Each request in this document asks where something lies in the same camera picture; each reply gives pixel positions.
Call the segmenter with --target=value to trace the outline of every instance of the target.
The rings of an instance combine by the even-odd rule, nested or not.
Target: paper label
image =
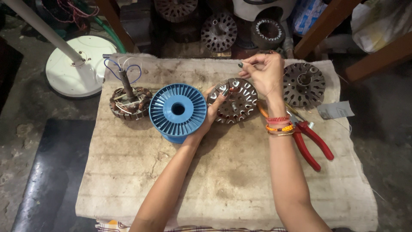
[[[335,102],[331,104],[322,104],[317,107],[318,112],[324,119],[330,118],[343,118],[354,116],[355,114],[352,112],[351,107],[349,106],[349,102]]]

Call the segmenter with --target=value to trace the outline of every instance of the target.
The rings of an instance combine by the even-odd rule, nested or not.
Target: red-handled pliers
[[[315,161],[312,155],[309,153],[308,149],[306,148],[305,142],[302,138],[302,133],[308,136],[311,140],[313,140],[316,145],[323,151],[326,158],[328,160],[333,160],[334,156],[330,151],[329,147],[326,143],[319,137],[312,129],[309,128],[307,121],[299,121],[294,114],[290,114],[290,121],[295,126],[295,133],[293,133],[293,138],[295,139],[297,148],[299,149],[300,153],[302,153],[303,158],[309,163],[310,166],[317,172],[321,170],[321,166]]]

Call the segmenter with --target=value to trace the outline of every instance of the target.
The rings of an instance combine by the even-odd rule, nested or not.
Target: wooden frame
[[[362,0],[333,0],[295,47],[295,58],[304,59],[339,26]]]
[[[120,23],[120,7],[115,0],[96,0],[100,12],[106,17],[113,31],[123,43],[127,52],[134,52],[134,43]]]
[[[412,31],[346,69],[349,81],[366,78],[412,59]]]

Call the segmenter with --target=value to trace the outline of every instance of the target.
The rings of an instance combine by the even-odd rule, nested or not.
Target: concrete floor
[[[24,23],[9,21],[0,35],[24,54],[0,115],[0,232],[10,231],[48,118],[95,120],[99,97],[56,96],[41,72],[54,46],[21,37]],[[359,57],[333,56],[338,73]],[[412,228],[412,65],[405,63],[342,91],[355,151],[378,204],[378,231]]]

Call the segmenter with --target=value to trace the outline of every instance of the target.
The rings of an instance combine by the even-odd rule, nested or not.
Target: blue wire
[[[110,60],[111,62],[113,62],[114,64],[116,64],[117,67],[119,67],[119,71],[122,70],[122,69],[120,68],[120,65],[119,65],[118,63],[116,63],[116,61],[114,61],[114,60],[112,60],[112,59],[105,59],[105,60],[103,61],[104,66],[106,66],[106,68],[108,68],[110,71],[112,71],[112,74],[113,74],[117,79],[121,80],[120,78],[117,77],[117,75],[115,74],[115,72],[113,72],[113,70],[112,70],[111,68],[107,67],[107,65],[106,65],[106,60]]]
[[[126,73],[127,73],[127,71],[129,70],[129,68],[132,67],[132,66],[137,66],[137,67],[139,67],[139,69],[140,69],[140,75],[139,75],[139,77],[138,77],[136,80],[134,80],[133,82],[131,82],[131,84],[135,83],[135,82],[142,76],[142,69],[141,69],[140,66],[138,66],[137,64],[133,64],[133,65],[130,65],[129,67],[127,67]]]

